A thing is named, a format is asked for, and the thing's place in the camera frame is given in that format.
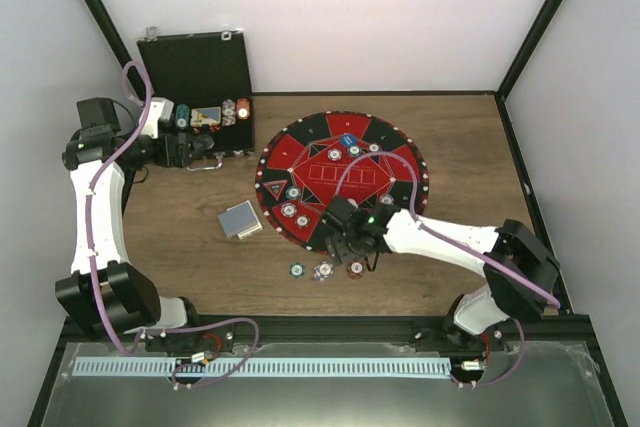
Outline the brown poker chip stack table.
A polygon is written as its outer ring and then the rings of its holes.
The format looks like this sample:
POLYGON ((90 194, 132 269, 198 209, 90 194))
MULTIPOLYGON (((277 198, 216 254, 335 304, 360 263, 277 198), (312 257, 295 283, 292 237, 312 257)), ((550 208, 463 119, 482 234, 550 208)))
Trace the brown poker chip stack table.
POLYGON ((351 262, 347 267, 347 274, 350 279, 358 280, 364 275, 364 266, 361 262, 351 262))

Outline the green poker chip stack table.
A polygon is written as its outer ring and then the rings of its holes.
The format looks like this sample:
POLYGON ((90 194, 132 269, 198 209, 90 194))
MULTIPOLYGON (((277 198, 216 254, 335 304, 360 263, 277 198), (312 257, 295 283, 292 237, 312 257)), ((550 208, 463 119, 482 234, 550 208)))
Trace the green poker chip stack table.
POLYGON ((300 278, 305 274, 305 266, 301 263, 293 263, 289 267, 289 274, 294 278, 300 278))

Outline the triangular all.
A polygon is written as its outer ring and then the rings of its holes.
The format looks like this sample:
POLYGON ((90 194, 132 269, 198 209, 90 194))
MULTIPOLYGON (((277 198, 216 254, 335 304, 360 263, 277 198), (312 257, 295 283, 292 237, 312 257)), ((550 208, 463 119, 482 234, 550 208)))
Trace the triangular all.
POLYGON ((269 181, 264 183, 264 188, 268 194, 272 196, 272 198, 279 202, 280 199, 285 195, 289 182, 285 179, 269 181))

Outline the blue small blind button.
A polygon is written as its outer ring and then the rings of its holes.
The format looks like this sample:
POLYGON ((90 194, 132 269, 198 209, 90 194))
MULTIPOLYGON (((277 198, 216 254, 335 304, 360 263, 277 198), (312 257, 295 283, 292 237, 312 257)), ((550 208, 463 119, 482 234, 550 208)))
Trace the blue small blind button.
POLYGON ((350 133, 346 133, 340 137, 340 142, 344 147, 350 148, 357 144, 357 138, 350 133))

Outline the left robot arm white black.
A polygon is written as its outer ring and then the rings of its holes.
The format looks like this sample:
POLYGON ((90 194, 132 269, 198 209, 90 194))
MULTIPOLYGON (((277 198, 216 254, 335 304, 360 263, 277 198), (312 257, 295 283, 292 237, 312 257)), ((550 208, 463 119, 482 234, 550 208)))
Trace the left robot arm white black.
POLYGON ((62 153, 76 197, 76 247, 68 277, 55 284, 55 296, 68 316, 91 339, 138 329, 169 330, 181 350, 196 349, 203 324, 192 318, 184 297, 166 298, 129 260, 123 212, 137 170, 154 163, 185 166, 189 159, 184 134, 161 133, 174 105, 163 98, 150 102, 127 137, 120 136, 115 102, 92 98, 78 102, 81 126, 62 153))

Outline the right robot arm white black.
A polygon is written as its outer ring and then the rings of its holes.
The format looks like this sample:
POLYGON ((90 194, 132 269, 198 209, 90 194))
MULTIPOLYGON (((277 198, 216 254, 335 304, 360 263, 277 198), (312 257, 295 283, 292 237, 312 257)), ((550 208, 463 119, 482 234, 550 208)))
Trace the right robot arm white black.
POLYGON ((411 254, 481 277, 483 285, 459 295, 443 321, 442 335, 455 349, 468 349, 505 320, 533 323, 546 309, 561 307, 553 293, 558 261, 519 221, 474 227, 430 219, 400 207, 379 204, 366 211, 346 204, 328 208, 321 222, 329 230, 328 252, 340 263, 369 255, 411 254))

